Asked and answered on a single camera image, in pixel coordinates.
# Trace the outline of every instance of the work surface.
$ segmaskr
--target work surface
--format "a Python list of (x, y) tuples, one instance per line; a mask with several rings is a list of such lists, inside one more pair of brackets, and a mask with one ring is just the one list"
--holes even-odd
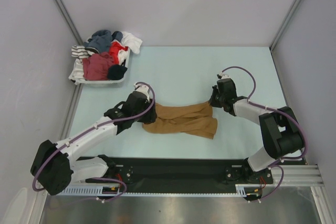
[(121, 197), (100, 204), (49, 197), (40, 224), (319, 224), (309, 187), (281, 187), (261, 204), (229, 197)]
[[(106, 87), (84, 86), (70, 135), (89, 127), (108, 109), (126, 100), (134, 83), (150, 84), (156, 101), (166, 106), (185, 106), (209, 100), (216, 75), (224, 68), (241, 66), (257, 81), (255, 102), (285, 106), (275, 66), (267, 47), (142, 47), (131, 55), (125, 82)], [(237, 95), (248, 96), (253, 82), (248, 74), (230, 69)], [(140, 123), (97, 145), (86, 155), (113, 157), (241, 159), (262, 147), (260, 127), (213, 108), (218, 129), (213, 140), (185, 133), (151, 134)]]

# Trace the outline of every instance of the white wall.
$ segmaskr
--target white wall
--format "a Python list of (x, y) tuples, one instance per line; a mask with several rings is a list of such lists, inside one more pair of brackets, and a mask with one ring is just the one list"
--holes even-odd
[(130, 31), (148, 46), (269, 46), (294, 0), (63, 0), (79, 34)]
[(336, 206), (336, 0), (303, 0), (275, 50), (282, 84)]
[(24, 212), (36, 196), (29, 170), (39, 144), (60, 135), (74, 90), (67, 77), (75, 40), (53, 0), (0, 0), (0, 6), (1, 221), (21, 188), (27, 188), (19, 201), (27, 200)]

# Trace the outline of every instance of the tan pants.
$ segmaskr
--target tan pants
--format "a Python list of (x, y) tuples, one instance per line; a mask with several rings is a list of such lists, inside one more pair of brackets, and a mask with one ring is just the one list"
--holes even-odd
[(214, 139), (217, 119), (212, 118), (212, 107), (208, 102), (183, 107), (167, 107), (158, 103), (155, 106), (158, 117), (155, 123), (143, 124), (146, 131), (162, 134), (184, 132)]

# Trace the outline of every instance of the metal floor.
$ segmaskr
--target metal floor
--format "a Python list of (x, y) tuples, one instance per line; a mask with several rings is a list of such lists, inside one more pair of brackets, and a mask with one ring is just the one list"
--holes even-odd
[(80, 197), (47, 199), (40, 224), (311, 224), (321, 223), (309, 187), (282, 187), (261, 204), (242, 198), (121, 197), (56, 208)]

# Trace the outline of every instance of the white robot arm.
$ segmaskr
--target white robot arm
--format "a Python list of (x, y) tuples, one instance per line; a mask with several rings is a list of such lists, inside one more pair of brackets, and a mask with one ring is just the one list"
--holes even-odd
[(108, 157), (100, 155), (81, 161), (78, 158), (97, 144), (130, 128), (134, 122), (154, 122), (155, 99), (150, 99), (150, 89), (146, 84), (137, 83), (125, 102), (109, 109), (91, 127), (55, 144), (44, 141), (30, 170), (35, 180), (51, 195), (56, 195), (70, 183), (103, 177), (109, 168), (113, 168)]
[[(220, 80), (213, 86), (209, 104), (260, 125), (264, 146), (247, 158), (246, 166), (252, 173), (266, 169), (283, 156), (304, 148), (304, 139), (291, 108), (273, 109), (250, 102), (247, 97), (237, 96), (236, 86), (227, 74), (221, 72), (218, 78)], [(285, 127), (285, 130), (281, 132), (279, 127)]]

